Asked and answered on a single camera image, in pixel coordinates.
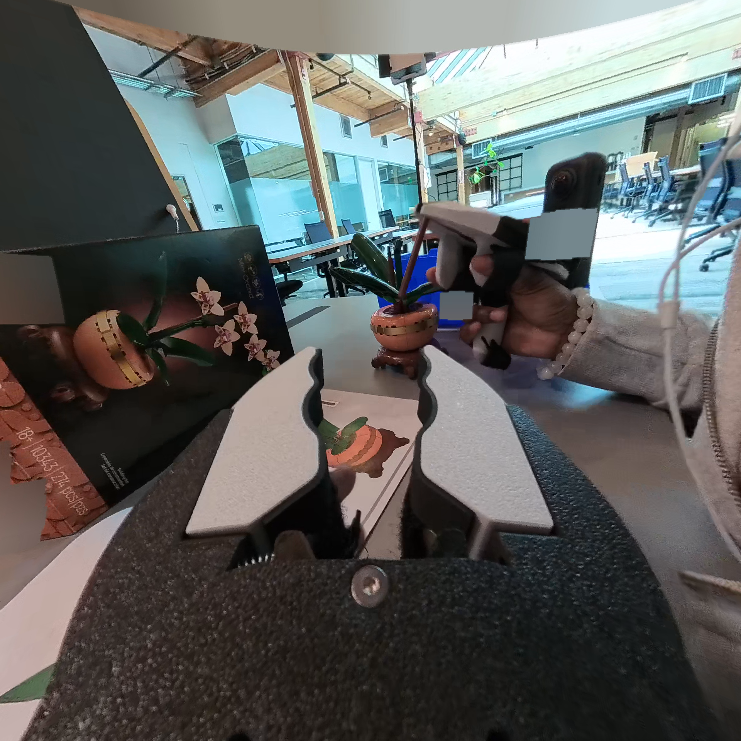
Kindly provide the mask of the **person's grey hoodie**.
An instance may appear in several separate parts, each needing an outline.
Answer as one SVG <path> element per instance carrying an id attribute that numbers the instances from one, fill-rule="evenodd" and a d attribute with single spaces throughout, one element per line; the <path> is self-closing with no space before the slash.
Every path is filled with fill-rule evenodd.
<path id="1" fill-rule="evenodd" d="M 730 555 L 740 557 L 740 268 L 739 247 L 724 308 L 705 346 L 702 407 L 687 441 L 689 469 Z M 739 739 L 739 578 L 682 571 L 695 601 L 694 626 L 702 657 L 701 683 L 728 739 Z"/>

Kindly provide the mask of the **brick-built toy flower pot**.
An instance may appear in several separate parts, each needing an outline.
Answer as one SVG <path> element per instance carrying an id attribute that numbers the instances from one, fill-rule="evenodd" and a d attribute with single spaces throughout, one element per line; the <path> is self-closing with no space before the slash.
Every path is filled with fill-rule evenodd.
<path id="1" fill-rule="evenodd" d="M 330 272 L 345 287 L 364 289 L 384 303 L 370 318 L 370 328 L 379 345 L 371 365 L 374 369 L 398 367 L 409 379 L 415 379 L 419 373 L 421 348 L 433 343 L 439 326 L 437 311 L 427 304 L 420 311 L 407 312 L 411 307 L 409 299 L 406 299 L 404 312 L 395 310 L 408 264 L 403 266 L 398 247 L 393 248 L 391 256 L 386 256 L 366 236 L 354 236 L 351 246 L 366 271 L 339 266 L 332 267 Z"/>

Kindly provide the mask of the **long wooden-edged table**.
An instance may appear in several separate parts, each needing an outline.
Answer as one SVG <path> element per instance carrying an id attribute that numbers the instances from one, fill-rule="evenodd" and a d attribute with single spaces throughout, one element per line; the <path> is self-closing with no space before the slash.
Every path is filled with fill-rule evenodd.
<path id="1" fill-rule="evenodd" d="M 313 267 L 320 264 L 338 264 L 345 259 L 351 259 L 353 248 L 351 246 L 354 236 L 366 236 L 373 243 L 393 241 L 394 239 L 405 239 L 416 233 L 416 228 L 391 228 L 369 232 L 358 232 L 354 235 L 342 236 L 338 239 L 324 240 L 323 242 L 303 245 L 301 247 L 280 250 L 268 254 L 268 261 L 279 273 L 293 273 L 305 267 Z"/>

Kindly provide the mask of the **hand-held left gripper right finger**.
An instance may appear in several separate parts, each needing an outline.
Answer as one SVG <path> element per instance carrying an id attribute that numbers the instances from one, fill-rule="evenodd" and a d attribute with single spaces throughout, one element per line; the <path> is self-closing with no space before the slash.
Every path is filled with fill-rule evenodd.
<path id="1" fill-rule="evenodd" d="M 408 558 L 505 561 L 505 535 L 554 521 L 508 406 L 441 350 L 421 349 L 408 485 Z"/>

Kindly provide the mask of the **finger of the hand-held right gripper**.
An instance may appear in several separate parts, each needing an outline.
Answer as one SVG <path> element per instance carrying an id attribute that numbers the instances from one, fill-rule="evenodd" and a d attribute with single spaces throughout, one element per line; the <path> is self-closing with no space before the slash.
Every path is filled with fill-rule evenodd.
<path id="1" fill-rule="evenodd" d="M 417 217 L 425 222 L 427 231 L 442 235 L 504 235 L 506 223 L 498 214 L 484 208 L 463 205 L 456 201 L 431 201 L 417 206 Z"/>

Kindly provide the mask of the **studio light on stand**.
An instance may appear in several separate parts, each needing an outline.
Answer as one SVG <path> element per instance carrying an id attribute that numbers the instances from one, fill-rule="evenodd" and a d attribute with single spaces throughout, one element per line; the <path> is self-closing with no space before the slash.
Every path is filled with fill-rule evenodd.
<path id="1" fill-rule="evenodd" d="M 420 203 L 427 201 L 428 191 L 425 186 L 423 118 L 421 111 L 414 102 L 413 84 L 416 79 L 425 76 L 428 70 L 428 62 L 432 61 L 434 56 L 434 52 L 391 55 L 381 54 L 378 56 L 377 60 L 379 78 L 389 79 L 392 84 L 402 85 L 406 90 L 417 172 L 417 190 Z"/>

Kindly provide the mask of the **large blue plastic bin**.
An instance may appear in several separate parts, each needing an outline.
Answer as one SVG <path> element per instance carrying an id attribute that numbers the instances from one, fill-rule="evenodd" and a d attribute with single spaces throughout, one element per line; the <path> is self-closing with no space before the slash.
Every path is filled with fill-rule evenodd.
<path id="1" fill-rule="evenodd" d="M 547 273 L 558 283 L 568 285 L 570 281 L 569 267 L 577 266 L 579 259 L 560 262 L 527 261 L 524 259 L 524 249 L 512 247 L 495 247 L 492 252 L 494 258 L 494 272 L 485 277 L 482 284 L 478 284 L 470 270 L 470 261 L 475 251 L 464 246 L 456 252 L 462 259 L 459 267 L 453 268 L 453 278 L 445 288 L 439 288 L 436 283 L 427 280 L 427 271 L 435 270 L 439 263 L 439 251 L 433 249 L 427 255 L 417 258 L 411 273 L 410 284 L 405 296 L 411 300 L 411 307 L 407 312 L 420 311 L 427 304 L 437 311 L 440 325 L 448 326 L 471 318 L 472 307 L 475 305 L 489 308 L 505 307 L 511 297 L 514 282 L 520 277 L 524 266 L 528 265 L 542 273 Z M 454 293 L 464 293 L 461 309 L 441 309 L 442 295 L 452 296 Z"/>

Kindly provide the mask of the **black board with wooden edge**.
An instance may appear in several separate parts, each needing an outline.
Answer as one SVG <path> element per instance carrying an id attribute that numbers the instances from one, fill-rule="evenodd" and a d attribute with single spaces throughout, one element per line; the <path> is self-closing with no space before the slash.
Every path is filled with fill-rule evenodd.
<path id="1" fill-rule="evenodd" d="M 1 2 L 3 252 L 196 223 L 69 5 Z"/>

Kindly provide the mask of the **person's right hand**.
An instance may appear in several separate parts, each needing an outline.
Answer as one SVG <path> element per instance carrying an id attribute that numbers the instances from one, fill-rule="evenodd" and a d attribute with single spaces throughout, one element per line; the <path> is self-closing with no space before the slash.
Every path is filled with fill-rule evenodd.
<path id="1" fill-rule="evenodd" d="M 459 330 L 472 345 L 486 325 L 503 325 L 500 345 L 510 355 L 554 360 L 578 320 L 577 298 L 549 273 L 525 264 L 511 285 L 506 308 L 474 307 Z"/>

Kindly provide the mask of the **green potted plant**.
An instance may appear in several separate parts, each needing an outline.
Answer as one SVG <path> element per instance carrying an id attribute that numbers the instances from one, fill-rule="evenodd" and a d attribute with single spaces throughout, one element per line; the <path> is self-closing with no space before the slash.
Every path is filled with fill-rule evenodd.
<path id="1" fill-rule="evenodd" d="M 499 157 L 496 153 L 495 144 L 493 141 L 488 141 L 486 147 L 479 147 L 476 150 L 476 145 L 472 147 L 472 154 L 478 152 L 479 159 L 474 164 L 472 173 L 468 176 L 468 181 L 471 184 L 478 184 L 483 178 L 491 175 L 498 175 L 501 169 Z"/>

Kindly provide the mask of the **dark brown toy stem stick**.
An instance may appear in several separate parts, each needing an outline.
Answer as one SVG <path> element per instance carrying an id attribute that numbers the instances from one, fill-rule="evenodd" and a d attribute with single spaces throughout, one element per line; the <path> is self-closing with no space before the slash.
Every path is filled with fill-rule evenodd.
<path id="1" fill-rule="evenodd" d="M 420 253 L 420 248 L 423 242 L 425 241 L 425 234 L 427 233 L 427 230 L 428 230 L 428 223 L 429 223 L 428 217 L 420 218 L 419 228 L 418 228 L 417 234 L 413 241 L 408 264 L 404 270 L 402 282 L 398 289 L 397 301 L 394 304 L 394 308 L 397 311 L 397 313 L 402 313 L 405 311 L 406 297 L 408 294 L 409 284 L 411 281 L 414 267 L 416 265 L 416 261 L 418 259 L 418 255 Z"/>

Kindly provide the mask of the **person's right forearm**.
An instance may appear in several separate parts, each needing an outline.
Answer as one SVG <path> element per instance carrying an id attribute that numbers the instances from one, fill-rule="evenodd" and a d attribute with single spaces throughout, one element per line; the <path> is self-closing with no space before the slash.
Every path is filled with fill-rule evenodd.
<path id="1" fill-rule="evenodd" d="M 702 407 L 702 368 L 711 316 L 682 311 L 672 341 L 672 375 L 681 413 L 697 417 Z M 595 301 L 594 315 L 561 377 L 617 394 L 638 396 L 667 409 L 664 344 L 657 313 Z"/>

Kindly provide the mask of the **open instruction booklet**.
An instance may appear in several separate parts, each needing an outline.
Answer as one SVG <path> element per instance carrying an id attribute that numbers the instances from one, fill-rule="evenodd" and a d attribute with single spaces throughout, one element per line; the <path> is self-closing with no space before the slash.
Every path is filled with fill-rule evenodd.
<path id="1" fill-rule="evenodd" d="M 374 457 L 360 463 L 352 492 L 342 504 L 346 524 L 359 511 L 365 540 L 397 488 L 408 480 L 412 442 L 420 423 L 416 401 L 344 391 L 321 393 L 329 424 L 342 430 L 366 418 L 382 433 Z M 150 482 L 82 532 L 2 555 L 2 697 L 56 662 L 61 642 L 93 566 Z"/>

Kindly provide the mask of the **black orchid set box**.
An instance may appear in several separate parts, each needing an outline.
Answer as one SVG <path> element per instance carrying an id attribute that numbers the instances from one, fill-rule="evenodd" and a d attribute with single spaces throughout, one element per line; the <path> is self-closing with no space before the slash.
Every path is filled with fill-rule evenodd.
<path id="1" fill-rule="evenodd" d="M 2 443 L 40 541 L 167 468 L 293 355 L 259 227 L 2 254 Z"/>

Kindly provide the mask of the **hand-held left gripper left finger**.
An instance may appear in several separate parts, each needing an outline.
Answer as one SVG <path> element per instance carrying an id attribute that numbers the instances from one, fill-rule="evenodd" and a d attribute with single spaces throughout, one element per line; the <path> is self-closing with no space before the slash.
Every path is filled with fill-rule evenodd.
<path id="1" fill-rule="evenodd" d="M 307 347 L 233 406 L 187 536 L 256 535 L 303 497 L 331 492 L 318 430 L 323 384 L 321 349 Z"/>

